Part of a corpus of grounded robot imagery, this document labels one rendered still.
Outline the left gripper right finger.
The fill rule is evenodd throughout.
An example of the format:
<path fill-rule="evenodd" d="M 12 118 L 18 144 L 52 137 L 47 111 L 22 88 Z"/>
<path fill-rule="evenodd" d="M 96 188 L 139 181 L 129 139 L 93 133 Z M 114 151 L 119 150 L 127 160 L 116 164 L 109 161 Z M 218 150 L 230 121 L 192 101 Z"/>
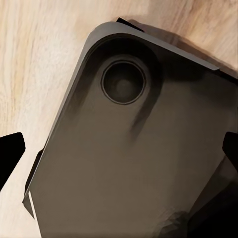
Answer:
<path fill-rule="evenodd" d="M 222 149 L 238 172 L 238 134 L 226 132 Z"/>

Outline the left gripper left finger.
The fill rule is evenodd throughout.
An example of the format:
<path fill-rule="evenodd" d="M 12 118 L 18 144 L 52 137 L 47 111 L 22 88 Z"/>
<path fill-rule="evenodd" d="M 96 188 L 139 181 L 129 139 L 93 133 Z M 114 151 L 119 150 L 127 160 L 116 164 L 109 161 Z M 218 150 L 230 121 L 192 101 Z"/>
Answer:
<path fill-rule="evenodd" d="M 25 152 L 21 132 L 0 137 L 0 191 Z"/>

